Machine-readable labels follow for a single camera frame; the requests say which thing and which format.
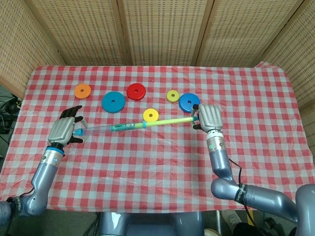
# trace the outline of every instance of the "red disc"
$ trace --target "red disc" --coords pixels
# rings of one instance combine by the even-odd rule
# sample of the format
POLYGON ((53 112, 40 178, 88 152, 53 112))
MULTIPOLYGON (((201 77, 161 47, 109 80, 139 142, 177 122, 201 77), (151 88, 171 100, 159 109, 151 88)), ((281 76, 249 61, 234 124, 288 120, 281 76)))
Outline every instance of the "red disc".
POLYGON ((145 94, 146 88, 142 84, 135 83, 127 88, 127 96, 132 100, 141 100, 145 94))

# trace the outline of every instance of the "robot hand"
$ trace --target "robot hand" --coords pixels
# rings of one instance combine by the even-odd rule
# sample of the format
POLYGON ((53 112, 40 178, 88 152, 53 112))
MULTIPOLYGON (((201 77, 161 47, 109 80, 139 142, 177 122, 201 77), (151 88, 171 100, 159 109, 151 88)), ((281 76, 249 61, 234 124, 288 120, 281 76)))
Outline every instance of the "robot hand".
POLYGON ((82 116, 75 117, 82 106, 64 110, 49 134, 48 146, 31 180, 33 189, 29 193, 10 197, 0 202, 0 225, 7 223, 13 215, 40 215, 47 206, 48 192, 54 180, 58 166, 64 156, 63 147, 70 143, 83 143, 84 140, 73 136, 75 123, 87 123, 82 116))
POLYGON ((192 109, 192 115, 198 111, 198 118, 200 121, 200 124, 195 124, 193 126, 194 129, 202 129, 206 133, 209 133, 211 130, 222 130, 223 124, 220 108, 218 106, 194 104, 192 109))

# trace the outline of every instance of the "floor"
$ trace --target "floor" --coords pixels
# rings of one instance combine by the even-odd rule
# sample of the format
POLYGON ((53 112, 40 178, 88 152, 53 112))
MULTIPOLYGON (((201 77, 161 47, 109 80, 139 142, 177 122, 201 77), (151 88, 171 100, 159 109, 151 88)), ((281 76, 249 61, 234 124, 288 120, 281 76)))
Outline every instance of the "floor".
MULTIPOLYGON (((0 86, 0 95, 10 95, 10 93, 0 86)), ((2 135, 2 137, 7 140, 9 134, 2 135)), ((5 157, 7 149, 7 144, 0 140, 0 155, 5 157)), ((0 158, 0 169, 2 165, 3 158, 0 158)), ((245 211, 239 210, 237 213, 243 222, 247 222, 245 211)), ((205 228, 217 229, 215 211, 206 211, 203 214, 205 228)), ((277 223, 282 224, 286 235, 295 227, 294 224, 276 216, 263 214, 261 211, 254 211, 255 222, 261 227, 263 226, 263 217, 273 217, 277 223)), ((84 234, 95 218, 95 213, 46 210, 43 215, 38 217, 14 218, 9 234, 12 236, 80 236, 84 234)), ((231 236, 231 231, 227 224, 223 220, 221 223, 222 236, 231 236)), ((5 229, 6 225, 0 226, 0 236, 4 235, 5 229)))

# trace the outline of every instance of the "woven panel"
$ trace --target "woven panel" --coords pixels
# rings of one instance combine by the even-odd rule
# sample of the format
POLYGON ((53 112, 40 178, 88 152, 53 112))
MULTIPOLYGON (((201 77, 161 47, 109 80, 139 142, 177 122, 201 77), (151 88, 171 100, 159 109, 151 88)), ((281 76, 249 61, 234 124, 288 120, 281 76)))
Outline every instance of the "woven panel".
POLYGON ((290 77, 299 107, 315 99, 315 0, 297 17, 264 60, 290 77))
POLYGON ((123 65, 110 0, 32 0, 71 65, 123 65))
POLYGON ((0 77, 6 88, 23 97, 33 70, 64 61, 19 1, 2 0, 0 15, 0 77))
POLYGON ((313 160, 315 157, 315 111, 301 117, 304 126, 307 142, 309 148, 313 154, 313 160))
POLYGON ((251 66, 296 0, 220 0, 198 65, 251 66))
POLYGON ((125 0, 133 64, 191 65, 206 0, 125 0))

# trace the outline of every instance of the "gingham tablecloth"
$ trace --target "gingham tablecloth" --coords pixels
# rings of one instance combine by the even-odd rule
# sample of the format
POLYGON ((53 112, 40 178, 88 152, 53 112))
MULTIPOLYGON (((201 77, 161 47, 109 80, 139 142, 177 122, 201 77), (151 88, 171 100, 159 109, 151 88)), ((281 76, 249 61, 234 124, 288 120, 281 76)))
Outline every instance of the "gingham tablecloth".
MULTIPOLYGON (((47 137, 62 110, 77 105, 89 125, 141 121, 147 108, 160 119, 188 116, 165 96, 175 89, 192 92, 204 104, 220 106, 223 134, 231 159, 242 167, 242 182, 295 197, 299 186, 315 183, 298 106, 286 73, 267 63, 256 68, 181 66, 44 66, 35 70, 16 123, 0 177, 0 195, 20 195, 47 146, 47 137), (126 89, 142 83, 141 101, 126 89), (74 96, 77 84, 92 94, 74 96), (122 111, 103 111, 109 91, 126 97, 122 111)), ((177 212, 242 208, 215 199, 206 134, 190 124, 166 125, 90 137, 64 148, 48 208, 77 211, 177 212)), ((233 166, 237 179, 238 168, 233 166)))

